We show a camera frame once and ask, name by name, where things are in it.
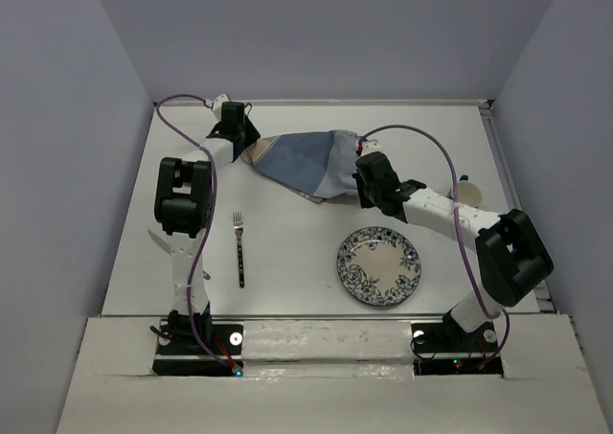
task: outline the fork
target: fork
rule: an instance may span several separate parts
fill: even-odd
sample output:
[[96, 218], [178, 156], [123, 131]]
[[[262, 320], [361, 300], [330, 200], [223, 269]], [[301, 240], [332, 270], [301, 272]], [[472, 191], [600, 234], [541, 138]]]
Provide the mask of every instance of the fork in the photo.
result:
[[232, 213], [232, 217], [234, 220], [234, 234], [237, 237], [237, 248], [238, 248], [238, 285], [240, 288], [245, 287], [245, 272], [242, 265], [242, 213], [234, 212]]

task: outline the black floral pattern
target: black floral pattern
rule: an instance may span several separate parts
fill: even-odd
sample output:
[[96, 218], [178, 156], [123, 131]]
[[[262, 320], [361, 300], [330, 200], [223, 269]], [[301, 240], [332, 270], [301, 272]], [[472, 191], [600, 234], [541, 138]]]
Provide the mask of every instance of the black floral pattern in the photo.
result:
[[[393, 247], [401, 245], [402, 256], [398, 264], [396, 286], [382, 292], [377, 286], [379, 279], [369, 276], [360, 265], [352, 263], [355, 247], [364, 243], [370, 250], [376, 250], [380, 243]], [[341, 283], [351, 295], [378, 307], [389, 307], [406, 300], [415, 291], [421, 278], [420, 256], [413, 244], [396, 231], [380, 226], [362, 228], [349, 235], [336, 256], [336, 269]]]

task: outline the knife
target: knife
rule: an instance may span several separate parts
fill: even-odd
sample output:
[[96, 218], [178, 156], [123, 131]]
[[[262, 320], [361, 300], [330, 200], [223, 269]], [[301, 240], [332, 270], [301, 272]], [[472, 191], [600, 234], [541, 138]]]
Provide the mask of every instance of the knife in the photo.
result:
[[[147, 232], [149, 233], [149, 236], [153, 239], [153, 242], [155, 242], [160, 249], [170, 255], [169, 244], [165, 240], [157, 236], [155, 233], [153, 233], [151, 230], [147, 230]], [[202, 276], [207, 281], [211, 279], [211, 275], [207, 273], [204, 269], [202, 270]]]

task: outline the plate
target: plate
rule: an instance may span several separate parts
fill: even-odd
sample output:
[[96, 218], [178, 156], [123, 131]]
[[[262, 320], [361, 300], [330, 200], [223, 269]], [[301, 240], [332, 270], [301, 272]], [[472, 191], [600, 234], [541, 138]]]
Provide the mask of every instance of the plate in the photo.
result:
[[336, 255], [343, 287], [375, 307], [391, 307], [409, 298], [420, 283], [421, 262], [413, 244], [389, 228], [369, 226], [351, 233]]

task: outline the cloth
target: cloth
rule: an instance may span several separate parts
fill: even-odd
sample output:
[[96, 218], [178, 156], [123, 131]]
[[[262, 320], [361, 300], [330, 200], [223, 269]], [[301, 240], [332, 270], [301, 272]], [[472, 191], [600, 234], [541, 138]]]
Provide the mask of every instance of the cloth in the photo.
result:
[[331, 130], [259, 139], [242, 158], [266, 177], [314, 202], [357, 194], [355, 132]]

